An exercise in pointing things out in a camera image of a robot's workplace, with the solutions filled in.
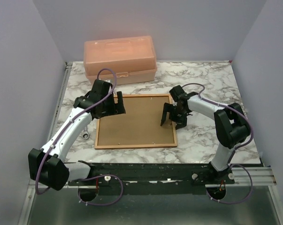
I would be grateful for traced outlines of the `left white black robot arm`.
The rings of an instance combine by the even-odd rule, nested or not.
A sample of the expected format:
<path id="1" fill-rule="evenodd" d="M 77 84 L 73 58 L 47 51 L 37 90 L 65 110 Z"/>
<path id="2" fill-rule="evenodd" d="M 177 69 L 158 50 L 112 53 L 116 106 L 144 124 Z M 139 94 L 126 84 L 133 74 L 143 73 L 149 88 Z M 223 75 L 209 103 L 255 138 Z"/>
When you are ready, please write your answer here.
<path id="1" fill-rule="evenodd" d="M 68 181 L 80 180 L 85 185 L 95 181 L 95 173 L 87 163 L 64 163 L 70 147 L 93 119 L 125 113 L 122 93 L 117 92 L 118 103 L 114 100 L 115 84 L 95 80 L 91 91 L 77 97 L 67 120 L 57 133 L 41 149 L 29 152 L 30 177 L 54 190 L 61 190 Z"/>

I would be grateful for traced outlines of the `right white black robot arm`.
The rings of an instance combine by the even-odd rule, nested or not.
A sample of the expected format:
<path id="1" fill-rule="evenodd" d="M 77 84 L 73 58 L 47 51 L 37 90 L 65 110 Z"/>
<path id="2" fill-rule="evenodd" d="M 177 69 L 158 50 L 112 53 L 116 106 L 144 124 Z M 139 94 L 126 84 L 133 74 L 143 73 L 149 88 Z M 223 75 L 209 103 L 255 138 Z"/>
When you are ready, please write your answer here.
<path id="1" fill-rule="evenodd" d="M 219 183 L 223 180 L 224 173 L 229 170 L 229 162 L 236 150 L 253 139 L 252 127 L 240 104 L 217 103 L 202 97 L 202 91 L 186 93 L 181 85 L 173 87 L 169 93 L 176 104 L 164 104 L 161 125 L 169 118 L 176 124 L 176 130 L 184 128 L 192 112 L 200 113 L 214 121 L 219 145 L 214 158 L 204 171 L 204 180 Z"/>

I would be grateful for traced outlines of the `silver combination wrench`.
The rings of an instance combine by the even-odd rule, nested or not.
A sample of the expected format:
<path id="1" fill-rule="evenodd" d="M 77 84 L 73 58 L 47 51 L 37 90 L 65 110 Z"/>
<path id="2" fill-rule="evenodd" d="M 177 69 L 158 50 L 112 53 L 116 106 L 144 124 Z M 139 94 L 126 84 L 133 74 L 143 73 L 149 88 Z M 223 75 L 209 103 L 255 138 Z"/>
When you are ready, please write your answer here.
<path id="1" fill-rule="evenodd" d="M 90 137 L 89 135 L 89 132 L 88 132 L 88 126 L 86 126 L 84 129 L 83 129 L 83 133 L 82 133 L 82 138 L 84 140 L 88 140 Z"/>

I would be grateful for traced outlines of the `translucent orange plastic toolbox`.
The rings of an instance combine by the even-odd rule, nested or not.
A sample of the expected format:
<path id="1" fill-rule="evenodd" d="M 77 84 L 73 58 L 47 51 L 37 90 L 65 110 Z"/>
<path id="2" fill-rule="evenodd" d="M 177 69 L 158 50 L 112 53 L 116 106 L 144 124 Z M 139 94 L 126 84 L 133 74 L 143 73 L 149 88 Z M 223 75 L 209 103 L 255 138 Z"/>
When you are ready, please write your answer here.
<path id="1" fill-rule="evenodd" d="M 83 63 L 90 83 L 103 68 L 115 72 L 117 85 L 150 82 L 157 72 L 151 36 L 87 41 L 84 43 Z"/>

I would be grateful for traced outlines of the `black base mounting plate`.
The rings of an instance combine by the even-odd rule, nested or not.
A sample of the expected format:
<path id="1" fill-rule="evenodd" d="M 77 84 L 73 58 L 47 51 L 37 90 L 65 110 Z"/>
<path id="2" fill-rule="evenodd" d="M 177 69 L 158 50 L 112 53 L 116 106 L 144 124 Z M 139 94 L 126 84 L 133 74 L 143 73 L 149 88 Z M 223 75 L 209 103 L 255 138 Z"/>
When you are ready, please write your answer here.
<path id="1" fill-rule="evenodd" d="M 216 171 L 211 164 L 46 163 L 39 182 L 54 190 L 97 186 L 99 193 L 116 195 L 203 195 L 205 186 L 234 184 L 232 169 Z"/>

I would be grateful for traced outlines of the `aluminium extrusion rail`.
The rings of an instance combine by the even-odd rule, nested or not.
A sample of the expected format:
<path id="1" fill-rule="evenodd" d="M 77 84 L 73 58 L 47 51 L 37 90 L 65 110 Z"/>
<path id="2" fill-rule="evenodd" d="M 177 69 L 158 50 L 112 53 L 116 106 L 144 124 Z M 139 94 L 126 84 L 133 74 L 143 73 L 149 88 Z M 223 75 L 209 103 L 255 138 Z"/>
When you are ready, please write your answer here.
<path id="1" fill-rule="evenodd" d="M 138 181 L 138 180 L 125 180 L 121 179 L 126 186 L 130 184 L 174 184 L 180 185 L 183 183 L 182 179 L 166 178 L 164 180 L 149 180 L 149 181 Z M 245 170 L 241 167 L 235 166 L 232 168 L 232 172 L 229 175 L 221 178 L 219 181 L 214 183 L 205 184 L 200 181 L 198 186 L 205 186 L 206 188 L 218 188 L 218 187 L 246 187 L 246 186 L 273 186 L 276 184 L 275 176 L 270 167 L 247 167 Z"/>

